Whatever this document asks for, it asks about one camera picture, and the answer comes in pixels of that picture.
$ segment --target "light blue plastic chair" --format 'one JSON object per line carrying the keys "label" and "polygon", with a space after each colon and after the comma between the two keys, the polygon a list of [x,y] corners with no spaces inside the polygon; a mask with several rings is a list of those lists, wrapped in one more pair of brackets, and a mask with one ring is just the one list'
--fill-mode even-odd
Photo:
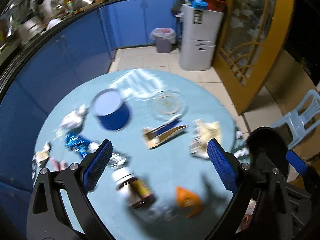
{"label": "light blue plastic chair", "polygon": [[[302,108],[302,106],[310,96],[312,96],[311,104],[302,114],[299,115],[298,111]],[[311,132],[320,124],[319,119],[316,120],[308,129],[304,128],[306,123],[308,123],[318,113],[320,113],[320,95],[317,91],[309,90],[301,103],[295,109],[287,113],[283,118],[281,118],[271,127],[276,128],[282,126],[285,123],[288,124],[293,137],[292,142],[288,145],[288,149],[291,150],[299,142],[301,142],[309,132]]]}

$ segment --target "blue gripper pad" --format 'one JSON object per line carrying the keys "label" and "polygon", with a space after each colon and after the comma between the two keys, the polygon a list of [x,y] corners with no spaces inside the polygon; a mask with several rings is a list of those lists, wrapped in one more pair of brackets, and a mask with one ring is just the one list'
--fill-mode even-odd
{"label": "blue gripper pad", "polygon": [[238,160],[236,159],[236,157],[234,157],[233,154],[225,152],[216,139],[211,139],[208,142],[207,151],[208,151],[210,160],[213,166],[215,167],[224,187],[227,190],[232,191],[233,194],[235,194],[238,190],[238,184],[237,184],[238,174],[236,172],[235,165],[232,165],[228,161],[228,158],[226,157],[226,155],[230,154],[232,155],[230,157],[235,158],[237,162]]}
{"label": "blue gripper pad", "polygon": [[285,157],[300,175],[304,175],[307,172],[308,166],[294,151],[287,152]]}
{"label": "blue gripper pad", "polygon": [[112,143],[104,140],[95,153],[88,154],[80,163],[83,165],[81,181],[84,192],[94,190],[112,156],[112,151]]}

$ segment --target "brown jar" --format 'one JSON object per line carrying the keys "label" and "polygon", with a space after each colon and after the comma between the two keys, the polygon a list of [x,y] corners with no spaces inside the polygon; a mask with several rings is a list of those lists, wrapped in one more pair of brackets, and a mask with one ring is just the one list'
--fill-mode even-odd
{"label": "brown jar", "polygon": [[116,182],[116,190],[135,209],[151,206],[156,198],[150,188],[127,167],[113,172],[112,177]]}

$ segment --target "black edge trim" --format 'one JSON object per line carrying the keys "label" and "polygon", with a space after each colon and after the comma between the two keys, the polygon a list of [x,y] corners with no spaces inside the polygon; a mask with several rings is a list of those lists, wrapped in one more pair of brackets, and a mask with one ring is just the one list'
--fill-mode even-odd
{"label": "black edge trim", "polygon": [[29,44],[20,54],[10,63],[10,65],[4,70],[2,75],[0,76],[0,104],[7,93],[10,85],[24,67],[24,65],[28,62],[28,60],[54,35],[62,31],[64,28],[75,22],[76,20],[82,18],[83,16],[98,10],[106,5],[121,2],[126,0],[106,0],[104,3],[98,4],[97,6],[85,10],[83,12],[77,13],[74,16],[71,16],[65,20],[63,20],[58,25],[52,27],[47,32],[43,33],[39,38],[35,39],[31,44]]}

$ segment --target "blue cabinet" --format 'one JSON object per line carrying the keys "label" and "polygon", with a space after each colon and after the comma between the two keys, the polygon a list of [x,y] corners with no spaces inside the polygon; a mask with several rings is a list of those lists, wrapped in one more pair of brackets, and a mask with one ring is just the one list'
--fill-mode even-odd
{"label": "blue cabinet", "polygon": [[58,35],[68,63],[81,83],[107,73],[111,50],[98,10],[75,21]]}
{"label": "blue cabinet", "polygon": [[110,21],[117,47],[147,44],[144,0],[117,2],[108,9],[109,19],[106,21]]}
{"label": "blue cabinet", "polygon": [[14,81],[1,102],[0,116],[0,183],[31,192],[34,147],[48,115]]}
{"label": "blue cabinet", "polygon": [[0,182],[0,206],[17,231],[26,237],[26,224],[31,192],[20,190]]}
{"label": "blue cabinet", "polygon": [[71,90],[82,84],[63,55],[60,42],[58,34],[51,38],[17,76],[21,87],[47,114]]}
{"label": "blue cabinet", "polygon": [[148,44],[153,43],[150,33],[155,28],[175,29],[175,17],[171,14],[171,8],[175,0],[145,0],[146,1],[146,31]]}
{"label": "blue cabinet", "polygon": [[112,22],[113,23],[116,22],[115,14],[111,13],[111,12],[114,12],[114,6],[115,6],[114,4],[110,4],[98,9],[101,24],[102,24],[102,30],[110,50],[111,59],[115,57],[116,48],[118,47],[117,43],[119,43],[119,35],[114,33],[114,30],[111,24]]}

